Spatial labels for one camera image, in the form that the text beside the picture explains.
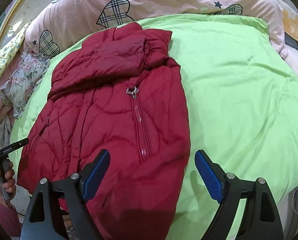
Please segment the person's left hand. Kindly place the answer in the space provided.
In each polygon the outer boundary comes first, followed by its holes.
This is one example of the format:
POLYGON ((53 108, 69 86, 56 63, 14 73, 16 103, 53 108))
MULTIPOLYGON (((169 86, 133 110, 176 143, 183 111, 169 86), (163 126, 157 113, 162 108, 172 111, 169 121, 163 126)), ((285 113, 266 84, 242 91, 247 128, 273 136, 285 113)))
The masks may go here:
POLYGON ((0 178, 5 178, 5 181, 3 181, 3 184, 0 184, 0 201, 5 200, 3 193, 10 193, 11 196, 9 197, 9 200, 11 200, 16 193, 16 185, 15 185, 15 179, 13 178, 15 172, 13 170, 13 163, 11 161, 6 162, 8 164, 8 170, 5 172, 4 176, 1 176, 0 171, 0 178))

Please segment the red sleeved left forearm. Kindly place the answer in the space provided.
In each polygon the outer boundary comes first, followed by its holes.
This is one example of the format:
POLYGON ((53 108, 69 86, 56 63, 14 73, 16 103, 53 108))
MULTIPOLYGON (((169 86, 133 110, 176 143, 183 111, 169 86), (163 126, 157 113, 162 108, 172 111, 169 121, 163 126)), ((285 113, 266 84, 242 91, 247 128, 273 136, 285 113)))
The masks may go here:
POLYGON ((20 237, 21 225, 14 206, 9 207, 0 203, 0 224, 10 237, 20 237))

